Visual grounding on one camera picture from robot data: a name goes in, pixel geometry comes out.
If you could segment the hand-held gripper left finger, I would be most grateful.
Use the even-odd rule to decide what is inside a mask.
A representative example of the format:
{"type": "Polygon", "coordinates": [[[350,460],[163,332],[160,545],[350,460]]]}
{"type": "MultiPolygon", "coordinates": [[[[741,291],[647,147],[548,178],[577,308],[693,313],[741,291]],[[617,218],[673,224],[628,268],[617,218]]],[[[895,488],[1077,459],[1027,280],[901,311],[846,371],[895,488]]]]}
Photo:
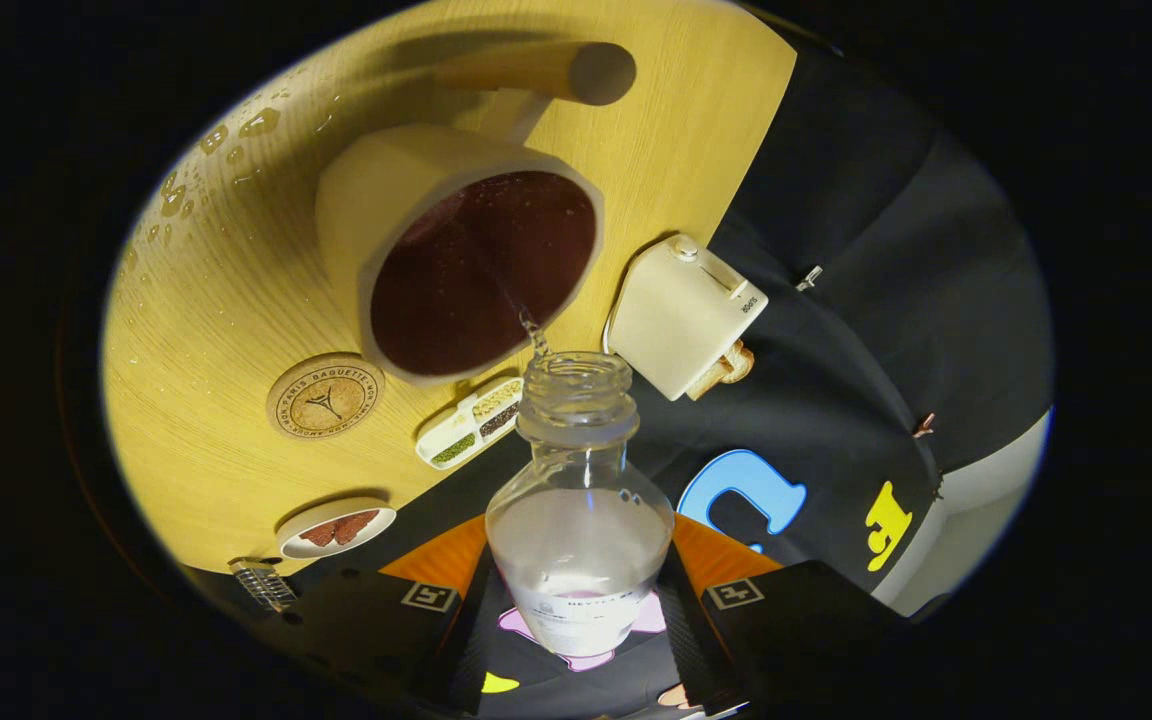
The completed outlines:
{"type": "Polygon", "coordinates": [[[376,571],[346,568],[266,623],[291,659],[399,714],[476,717],[486,679],[492,552],[483,515],[376,571]]]}

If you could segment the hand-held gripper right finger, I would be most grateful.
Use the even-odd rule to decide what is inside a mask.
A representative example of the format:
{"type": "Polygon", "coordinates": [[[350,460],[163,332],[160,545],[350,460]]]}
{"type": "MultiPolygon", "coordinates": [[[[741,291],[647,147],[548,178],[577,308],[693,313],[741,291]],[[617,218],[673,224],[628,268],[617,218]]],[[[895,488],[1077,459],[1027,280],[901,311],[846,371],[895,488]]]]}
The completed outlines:
{"type": "Polygon", "coordinates": [[[873,700],[908,620],[823,561],[780,564],[677,515],[670,652],[710,715],[833,711],[873,700]]]}

